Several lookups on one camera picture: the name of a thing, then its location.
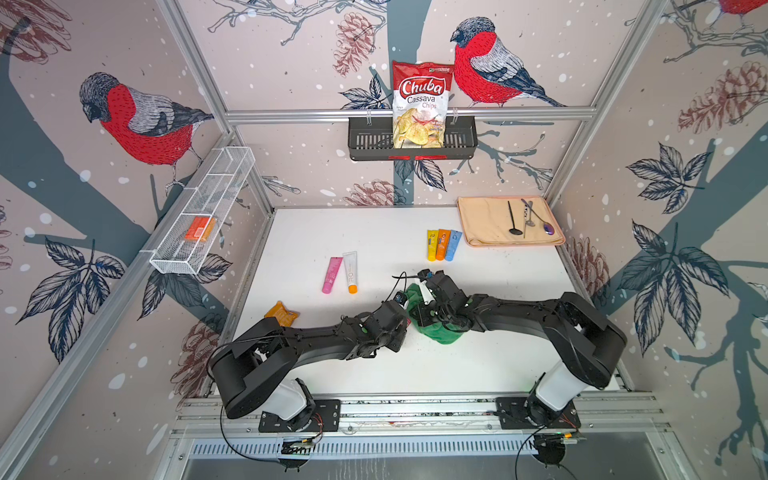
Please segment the white toothpaste tube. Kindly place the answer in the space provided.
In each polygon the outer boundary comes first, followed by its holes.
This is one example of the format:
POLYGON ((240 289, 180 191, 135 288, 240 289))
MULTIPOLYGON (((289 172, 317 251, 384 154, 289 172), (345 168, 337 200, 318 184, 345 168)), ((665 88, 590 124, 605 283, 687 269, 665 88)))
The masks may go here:
POLYGON ((346 252, 343 254, 343 265, 347 282, 347 290, 350 294, 358 293, 358 262, 357 252, 346 252))

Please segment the magenta toothpaste tube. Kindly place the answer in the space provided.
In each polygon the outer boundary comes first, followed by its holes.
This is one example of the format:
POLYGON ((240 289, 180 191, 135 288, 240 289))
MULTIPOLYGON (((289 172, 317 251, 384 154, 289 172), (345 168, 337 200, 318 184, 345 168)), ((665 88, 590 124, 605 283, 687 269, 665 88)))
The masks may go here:
POLYGON ((342 263, 343 263, 342 257, 330 258, 328 267, 326 269, 323 285, 322 285, 323 294, 330 294, 332 292, 335 280, 338 276, 338 272, 340 270, 342 263))

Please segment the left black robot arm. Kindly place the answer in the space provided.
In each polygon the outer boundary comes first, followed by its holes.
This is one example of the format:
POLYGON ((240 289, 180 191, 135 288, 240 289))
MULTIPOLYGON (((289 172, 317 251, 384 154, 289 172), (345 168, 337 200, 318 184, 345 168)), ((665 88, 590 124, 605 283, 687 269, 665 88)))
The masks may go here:
POLYGON ((385 301, 372 312, 344 316, 327 327, 284 327, 276 318, 265 317, 218 347, 208 360, 208 373, 227 417, 237 419, 261 407, 294 368, 373 358, 381 348, 397 353, 407 327, 407 312, 397 300, 385 301))

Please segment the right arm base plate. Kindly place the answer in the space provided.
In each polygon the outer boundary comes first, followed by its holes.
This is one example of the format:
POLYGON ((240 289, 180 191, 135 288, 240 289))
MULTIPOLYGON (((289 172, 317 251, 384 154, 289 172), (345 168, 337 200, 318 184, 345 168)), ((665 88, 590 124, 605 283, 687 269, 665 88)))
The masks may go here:
POLYGON ((499 418, 503 430, 526 430, 544 427, 572 429, 581 427, 573 401, 559 411, 547 407, 535 396, 506 396, 495 399, 494 414, 499 418))

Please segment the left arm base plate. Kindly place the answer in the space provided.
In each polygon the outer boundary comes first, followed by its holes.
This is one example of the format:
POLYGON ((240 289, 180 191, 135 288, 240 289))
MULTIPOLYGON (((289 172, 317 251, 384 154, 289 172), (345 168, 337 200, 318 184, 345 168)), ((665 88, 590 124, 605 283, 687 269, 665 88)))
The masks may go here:
POLYGON ((320 433, 337 432, 341 401, 338 399, 311 400, 296 415, 284 419, 275 408, 262 409, 258 431, 260 433, 320 433))

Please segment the green cleaning cloth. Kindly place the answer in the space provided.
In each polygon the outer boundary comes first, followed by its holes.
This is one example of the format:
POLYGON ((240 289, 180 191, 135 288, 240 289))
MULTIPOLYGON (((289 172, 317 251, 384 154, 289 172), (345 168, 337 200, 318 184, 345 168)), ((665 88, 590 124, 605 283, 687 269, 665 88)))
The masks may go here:
POLYGON ((407 297, 406 311, 411 325, 424 336, 442 345, 457 341, 465 331, 448 328, 428 312, 427 304, 421 291, 421 285, 413 283, 405 290, 407 297))

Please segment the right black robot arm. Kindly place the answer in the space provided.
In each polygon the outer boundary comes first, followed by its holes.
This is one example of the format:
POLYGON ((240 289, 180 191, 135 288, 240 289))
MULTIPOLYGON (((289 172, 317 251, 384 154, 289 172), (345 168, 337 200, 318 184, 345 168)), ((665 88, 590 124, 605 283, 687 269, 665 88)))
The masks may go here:
POLYGON ((466 295, 442 270, 417 274, 433 299, 413 315, 420 327, 449 331, 509 331, 545 338, 560 360, 534 384, 524 402, 530 423, 554 423, 585 389, 605 389, 627 344, 626 335, 575 292, 558 299, 520 301, 466 295))

